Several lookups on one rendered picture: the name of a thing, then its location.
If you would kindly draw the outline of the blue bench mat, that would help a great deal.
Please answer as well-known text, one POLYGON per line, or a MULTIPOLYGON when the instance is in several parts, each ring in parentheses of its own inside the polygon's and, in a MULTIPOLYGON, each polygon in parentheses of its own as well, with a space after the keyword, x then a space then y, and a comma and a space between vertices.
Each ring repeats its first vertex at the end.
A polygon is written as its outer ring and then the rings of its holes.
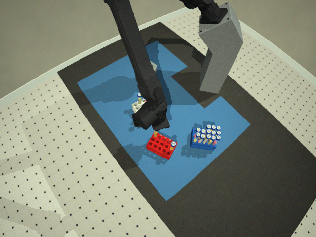
POLYGON ((168 103, 169 128, 159 134, 177 142, 169 160, 149 151, 146 145, 154 133, 134 126, 132 104, 138 101, 137 81, 129 56, 125 56, 77 82, 105 124, 141 171, 168 201, 212 161, 214 161, 250 123, 221 96, 204 108, 171 76, 187 67, 158 41, 145 46, 149 60, 157 65, 168 103), (191 131, 207 125, 220 126, 221 139, 215 150, 190 147, 191 131))

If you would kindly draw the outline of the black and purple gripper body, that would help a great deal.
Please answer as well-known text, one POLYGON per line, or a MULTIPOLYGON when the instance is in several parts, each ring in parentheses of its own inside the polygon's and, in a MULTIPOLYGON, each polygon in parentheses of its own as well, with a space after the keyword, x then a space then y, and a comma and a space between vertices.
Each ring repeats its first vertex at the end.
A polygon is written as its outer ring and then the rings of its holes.
POLYGON ((161 129, 164 129, 164 128, 166 129, 166 128, 170 127, 170 124, 168 122, 166 114, 163 117, 158 117, 158 118, 162 118, 161 119, 161 125, 157 125, 157 126, 154 126, 154 127, 152 126, 155 131, 159 131, 161 129))

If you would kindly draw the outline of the white tube rack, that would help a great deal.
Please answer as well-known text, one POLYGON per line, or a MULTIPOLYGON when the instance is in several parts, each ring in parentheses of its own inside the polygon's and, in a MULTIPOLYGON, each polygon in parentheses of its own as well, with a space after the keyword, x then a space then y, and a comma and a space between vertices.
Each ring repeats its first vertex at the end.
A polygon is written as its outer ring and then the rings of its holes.
POLYGON ((139 108, 142 107, 142 105, 145 103, 145 99, 141 100, 141 104, 138 104, 138 101, 132 104, 132 109, 136 113, 136 111, 139 110, 139 108))

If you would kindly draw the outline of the blue test tube rack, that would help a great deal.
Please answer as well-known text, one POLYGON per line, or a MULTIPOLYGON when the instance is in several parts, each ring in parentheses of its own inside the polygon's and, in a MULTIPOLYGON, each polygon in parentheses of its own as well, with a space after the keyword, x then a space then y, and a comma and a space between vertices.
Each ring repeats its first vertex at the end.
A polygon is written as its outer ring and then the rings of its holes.
POLYGON ((206 149, 206 150, 215 150, 215 148, 217 147, 217 144, 213 145, 213 144, 212 144, 213 142, 212 142, 212 143, 209 145, 209 144, 207 143, 209 140, 208 140, 205 144, 203 143, 204 139, 202 140, 201 143, 198 143, 199 138, 198 138, 198 140, 197 140, 196 142, 193 142, 193 140, 194 140, 194 134, 195 134, 194 131, 196 131, 195 128, 193 128, 192 131, 191 131, 190 147, 192 147, 192 148, 199 148, 199 149, 206 149))

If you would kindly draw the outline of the red tube rack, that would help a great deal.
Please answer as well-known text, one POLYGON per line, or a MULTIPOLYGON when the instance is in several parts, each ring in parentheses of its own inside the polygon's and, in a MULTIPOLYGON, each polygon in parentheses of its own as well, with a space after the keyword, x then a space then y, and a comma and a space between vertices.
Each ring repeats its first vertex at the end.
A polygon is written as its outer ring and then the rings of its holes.
POLYGON ((169 160, 175 149, 175 147, 173 150, 169 149, 172 141, 159 133, 157 133, 157 137, 154 137, 153 134, 146 145, 146 149, 169 160))

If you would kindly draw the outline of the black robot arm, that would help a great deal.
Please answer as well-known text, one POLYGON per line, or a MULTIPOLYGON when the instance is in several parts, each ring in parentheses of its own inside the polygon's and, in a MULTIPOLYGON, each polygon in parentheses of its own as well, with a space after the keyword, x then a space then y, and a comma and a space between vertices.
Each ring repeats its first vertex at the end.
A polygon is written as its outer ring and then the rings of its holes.
MULTIPOLYGON (((146 102, 132 114, 135 127, 147 130, 151 125, 161 125, 168 103, 160 80, 151 65, 129 0, 103 0, 109 6, 130 62, 135 72, 137 87, 146 102)), ((188 9, 199 8, 201 24, 219 24, 227 14, 227 8, 219 8, 214 0, 179 0, 188 9)))

